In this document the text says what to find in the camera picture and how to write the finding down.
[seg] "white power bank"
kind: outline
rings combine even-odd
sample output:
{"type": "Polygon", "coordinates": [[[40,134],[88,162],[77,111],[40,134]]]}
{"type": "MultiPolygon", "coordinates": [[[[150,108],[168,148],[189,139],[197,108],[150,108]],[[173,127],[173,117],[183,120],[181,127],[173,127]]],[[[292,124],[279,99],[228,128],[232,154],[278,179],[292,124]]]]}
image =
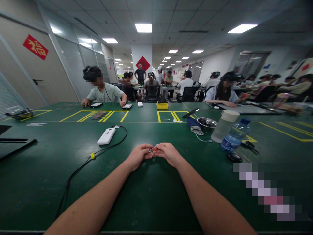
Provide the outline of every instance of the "white power bank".
{"type": "Polygon", "coordinates": [[[98,140],[98,144],[102,145],[102,144],[110,143],[110,141],[111,141],[115,131],[116,131],[115,128],[108,128],[108,129],[106,129],[105,132],[100,137],[100,139],[98,140]]]}

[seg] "white cable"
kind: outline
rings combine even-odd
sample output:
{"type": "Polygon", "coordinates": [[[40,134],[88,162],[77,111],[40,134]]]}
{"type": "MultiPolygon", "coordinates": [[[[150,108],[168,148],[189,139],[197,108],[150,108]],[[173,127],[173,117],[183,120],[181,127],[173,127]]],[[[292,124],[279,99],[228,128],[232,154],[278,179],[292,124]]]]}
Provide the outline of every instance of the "white cable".
{"type": "Polygon", "coordinates": [[[197,135],[197,133],[195,133],[196,134],[196,137],[200,140],[200,141],[203,141],[203,142],[213,142],[212,140],[201,140],[199,137],[198,137],[198,135],[197,135]]]}

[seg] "yellow container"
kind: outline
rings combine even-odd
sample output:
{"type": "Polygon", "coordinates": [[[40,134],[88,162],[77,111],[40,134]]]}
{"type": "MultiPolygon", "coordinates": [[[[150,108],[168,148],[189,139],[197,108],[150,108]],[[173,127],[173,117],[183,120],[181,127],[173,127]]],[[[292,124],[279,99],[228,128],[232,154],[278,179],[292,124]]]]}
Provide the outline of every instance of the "yellow container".
{"type": "Polygon", "coordinates": [[[157,109],[169,109],[169,104],[168,103],[157,103],[156,104],[157,109]]]}

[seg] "phone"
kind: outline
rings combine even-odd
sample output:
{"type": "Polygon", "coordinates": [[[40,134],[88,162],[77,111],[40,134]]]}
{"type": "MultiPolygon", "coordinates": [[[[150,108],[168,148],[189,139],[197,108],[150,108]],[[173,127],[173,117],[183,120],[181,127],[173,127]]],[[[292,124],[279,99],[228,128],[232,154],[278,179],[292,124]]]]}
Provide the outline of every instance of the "phone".
{"type": "Polygon", "coordinates": [[[186,115],[182,116],[182,118],[189,117],[190,115],[194,114],[196,111],[199,111],[199,110],[200,110],[199,108],[196,108],[196,109],[190,111],[189,113],[187,113],[186,115]]]}
{"type": "Polygon", "coordinates": [[[133,105],[132,104],[126,104],[123,109],[130,109],[133,105]]]}
{"type": "Polygon", "coordinates": [[[90,105],[90,108],[97,108],[97,107],[100,107],[101,105],[103,105],[103,103],[94,103],[90,105]]]}

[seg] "gray t-shirt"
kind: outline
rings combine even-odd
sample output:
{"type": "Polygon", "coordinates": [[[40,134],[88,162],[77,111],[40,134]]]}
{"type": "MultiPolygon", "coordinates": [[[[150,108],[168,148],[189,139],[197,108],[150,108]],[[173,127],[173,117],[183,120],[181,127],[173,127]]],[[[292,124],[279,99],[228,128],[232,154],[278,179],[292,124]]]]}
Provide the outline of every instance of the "gray t-shirt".
{"type": "Polygon", "coordinates": [[[87,98],[92,101],[97,100],[98,102],[105,103],[120,102],[123,92],[117,86],[109,83],[104,84],[105,86],[103,91],[99,91],[99,88],[95,87],[90,91],[87,98]]]}

